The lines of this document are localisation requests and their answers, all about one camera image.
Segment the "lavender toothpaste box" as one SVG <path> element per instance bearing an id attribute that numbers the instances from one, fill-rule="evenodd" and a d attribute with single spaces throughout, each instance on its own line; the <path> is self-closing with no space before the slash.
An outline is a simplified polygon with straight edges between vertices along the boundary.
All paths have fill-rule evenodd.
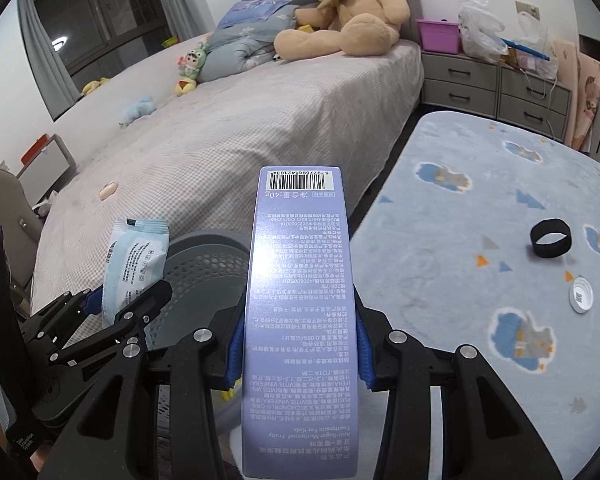
<path id="1" fill-rule="evenodd" d="M 358 473 L 358 347 L 341 172 L 260 171 L 246 289 L 242 472 Z"/>

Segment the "purple plastic box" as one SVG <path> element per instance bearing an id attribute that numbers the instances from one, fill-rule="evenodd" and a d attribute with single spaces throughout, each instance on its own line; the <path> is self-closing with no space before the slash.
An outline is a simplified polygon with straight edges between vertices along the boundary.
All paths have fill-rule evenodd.
<path id="1" fill-rule="evenodd" d="M 426 51 L 459 54 L 460 26 L 448 21 L 416 21 L 422 47 Z"/>

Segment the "grey perforated trash basket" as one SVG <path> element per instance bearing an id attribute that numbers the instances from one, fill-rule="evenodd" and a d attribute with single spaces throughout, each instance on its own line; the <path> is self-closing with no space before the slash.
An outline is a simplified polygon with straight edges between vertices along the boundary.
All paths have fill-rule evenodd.
<path id="1" fill-rule="evenodd" d="M 172 240 L 163 279 L 171 285 L 170 302 L 145 328 L 149 350 L 168 348 L 195 330 L 208 328 L 221 310 L 234 308 L 246 288 L 249 240 L 228 231 L 202 231 Z"/>

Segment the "white plastic lid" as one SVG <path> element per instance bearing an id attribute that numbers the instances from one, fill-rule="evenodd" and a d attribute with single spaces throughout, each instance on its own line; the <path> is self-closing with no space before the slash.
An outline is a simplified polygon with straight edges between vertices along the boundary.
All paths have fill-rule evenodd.
<path id="1" fill-rule="evenodd" d="M 579 314 L 591 311 L 594 304 L 594 290 L 591 283 L 583 276 L 578 276 L 572 281 L 569 302 L 573 310 Z"/>

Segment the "small beige object on bed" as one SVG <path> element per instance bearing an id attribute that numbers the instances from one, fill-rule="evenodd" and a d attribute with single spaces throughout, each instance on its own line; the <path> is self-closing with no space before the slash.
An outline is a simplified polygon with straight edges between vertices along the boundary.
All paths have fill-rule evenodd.
<path id="1" fill-rule="evenodd" d="M 106 200 L 112 194 L 114 194 L 118 189 L 117 182 L 109 182 L 107 183 L 98 193 L 100 200 Z"/>

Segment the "large tan teddy bear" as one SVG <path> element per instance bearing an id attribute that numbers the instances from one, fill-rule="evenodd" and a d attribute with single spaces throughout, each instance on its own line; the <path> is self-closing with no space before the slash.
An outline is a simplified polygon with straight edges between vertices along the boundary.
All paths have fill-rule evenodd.
<path id="1" fill-rule="evenodd" d="M 400 39 L 411 17 L 407 0 L 317 0 L 315 8 L 294 11 L 301 26 L 312 32 L 285 29 L 274 40 L 278 56 L 287 62 L 342 52 L 350 56 L 387 54 Z"/>

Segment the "clear plastic bag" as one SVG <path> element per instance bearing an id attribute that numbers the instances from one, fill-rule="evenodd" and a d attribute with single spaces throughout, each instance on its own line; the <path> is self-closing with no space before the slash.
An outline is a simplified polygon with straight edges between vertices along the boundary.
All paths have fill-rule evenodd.
<path id="1" fill-rule="evenodd" d="M 547 80 L 554 80 L 558 72 L 558 57 L 554 41 L 545 25 L 526 11 L 518 14 L 518 24 L 522 31 L 516 44 L 521 44 L 543 55 L 542 58 L 528 52 L 518 51 L 516 54 L 520 68 L 536 73 Z"/>
<path id="2" fill-rule="evenodd" d="M 505 25 L 491 12 L 486 0 L 460 0 L 458 26 L 464 53 L 470 58 L 498 64 L 508 53 L 501 40 Z"/>

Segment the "blue stick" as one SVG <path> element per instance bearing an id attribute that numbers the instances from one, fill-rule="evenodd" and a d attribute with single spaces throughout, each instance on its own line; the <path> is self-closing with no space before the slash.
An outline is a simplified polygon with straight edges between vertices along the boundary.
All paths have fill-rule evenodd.
<path id="1" fill-rule="evenodd" d="M 550 61 L 550 57 L 548 55 L 546 55 L 543 52 L 540 52 L 538 50 L 534 50 L 530 47 L 524 46 L 523 44 L 518 44 L 518 42 L 509 40 L 509 39 L 505 39 L 505 38 L 500 38 L 504 44 L 506 44 L 507 47 L 515 49 L 519 52 L 524 52 L 525 54 L 531 55 L 534 58 L 539 58 L 540 60 L 543 61 Z"/>

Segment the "yellow plush toy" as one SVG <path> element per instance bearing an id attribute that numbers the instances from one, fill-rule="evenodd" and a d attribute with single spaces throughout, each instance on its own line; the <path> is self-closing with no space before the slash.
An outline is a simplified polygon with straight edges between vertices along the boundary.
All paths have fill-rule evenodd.
<path id="1" fill-rule="evenodd" d="M 95 91 L 96 89 L 101 87 L 103 84 L 106 84 L 106 82 L 108 82 L 108 81 L 109 81 L 109 78 L 107 78 L 107 77 L 102 77 L 97 80 L 92 80 L 83 87 L 81 93 L 84 96 L 88 96 L 90 93 L 92 93 L 93 91 Z"/>

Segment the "bed with grey sheet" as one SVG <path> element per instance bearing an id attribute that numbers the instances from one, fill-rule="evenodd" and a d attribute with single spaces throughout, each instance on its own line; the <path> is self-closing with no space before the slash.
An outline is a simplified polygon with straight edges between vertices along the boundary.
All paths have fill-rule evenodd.
<path id="1" fill-rule="evenodd" d="M 265 166 L 336 166 L 354 209 L 384 169 L 424 82 L 422 51 L 268 62 L 170 99 L 79 164 L 42 231 L 31 304 L 97 287 L 114 222 L 160 219 L 172 236 L 249 234 Z M 99 191 L 117 182 L 100 200 Z"/>

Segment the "green yellow plush doll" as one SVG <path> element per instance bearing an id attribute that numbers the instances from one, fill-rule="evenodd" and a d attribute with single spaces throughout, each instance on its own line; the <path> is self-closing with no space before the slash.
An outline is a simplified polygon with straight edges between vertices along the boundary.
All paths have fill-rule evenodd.
<path id="1" fill-rule="evenodd" d="M 207 44 L 205 42 L 200 42 L 195 49 L 190 50 L 178 59 L 180 78 L 178 78 L 175 87 L 177 96 L 185 96 L 197 88 L 197 79 L 206 61 Z"/>

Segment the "grey chair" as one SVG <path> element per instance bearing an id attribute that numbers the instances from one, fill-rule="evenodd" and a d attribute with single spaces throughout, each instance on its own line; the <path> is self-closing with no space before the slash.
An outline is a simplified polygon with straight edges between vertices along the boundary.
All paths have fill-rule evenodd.
<path id="1" fill-rule="evenodd" d="M 0 168 L 0 227 L 12 279 L 28 289 L 34 271 L 42 222 L 30 207 L 16 176 Z"/>

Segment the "grey curtain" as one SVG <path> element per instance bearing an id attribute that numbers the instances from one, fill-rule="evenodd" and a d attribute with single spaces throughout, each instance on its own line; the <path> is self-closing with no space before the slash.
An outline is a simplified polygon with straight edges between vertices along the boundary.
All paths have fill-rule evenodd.
<path id="1" fill-rule="evenodd" d="M 48 114 L 55 120 L 73 107 L 80 92 L 38 16 L 34 0 L 17 0 L 20 32 L 32 76 Z"/>

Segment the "pink patterned folded mat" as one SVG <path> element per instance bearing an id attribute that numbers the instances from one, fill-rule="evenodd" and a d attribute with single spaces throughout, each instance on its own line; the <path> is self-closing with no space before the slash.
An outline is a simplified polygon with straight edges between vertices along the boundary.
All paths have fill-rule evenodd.
<path id="1" fill-rule="evenodd" d="M 590 136 L 600 105 L 600 61 L 582 53 L 571 41 L 554 40 L 557 79 L 571 91 L 564 144 L 582 153 L 590 150 Z"/>

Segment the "blue white wipes packet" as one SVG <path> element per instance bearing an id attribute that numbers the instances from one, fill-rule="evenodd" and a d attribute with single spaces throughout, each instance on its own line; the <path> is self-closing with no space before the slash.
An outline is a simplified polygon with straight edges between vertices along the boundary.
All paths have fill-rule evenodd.
<path id="1" fill-rule="evenodd" d="M 169 240 L 169 228 L 162 220 L 114 222 L 102 283 L 105 326 L 114 324 L 120 311 L 163 278 Z"/>

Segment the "grey drawer nightstand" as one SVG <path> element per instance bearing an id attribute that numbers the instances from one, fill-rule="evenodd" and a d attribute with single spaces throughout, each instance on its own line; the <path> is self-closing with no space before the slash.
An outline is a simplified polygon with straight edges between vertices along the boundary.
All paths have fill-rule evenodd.
<path id="1" fill-rule="evenodd" d="M 507 65 L 464 54 L 422 52 L 425 81 L 422 102 L 565 140 L 571 91 Z"/>

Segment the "small blue plush toy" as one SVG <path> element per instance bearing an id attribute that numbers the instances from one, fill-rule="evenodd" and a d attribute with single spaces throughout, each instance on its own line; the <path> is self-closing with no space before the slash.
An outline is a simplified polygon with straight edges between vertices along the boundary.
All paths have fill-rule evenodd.
<path id="1" fill-rule="evenodd" d="M 145 116 L 151 115 L 157 107 L 151 96 L 143 96 L 135 103 L 128 106 L 123 114 L 120 126 L 122 128 L 129 127 L 132 122 Z"/>

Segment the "light blue folded blanket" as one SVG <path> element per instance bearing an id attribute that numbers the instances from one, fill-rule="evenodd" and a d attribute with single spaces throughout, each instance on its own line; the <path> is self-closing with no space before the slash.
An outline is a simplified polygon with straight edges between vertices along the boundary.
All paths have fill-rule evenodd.
<path id="1" fill-rule="evenodd" d="M 227 11 L 204 42 L 198 80 L 209 82 L 251 70 L 275 58 L 275 37 L 297 25 L 290 0 L 242 0 Z"/>

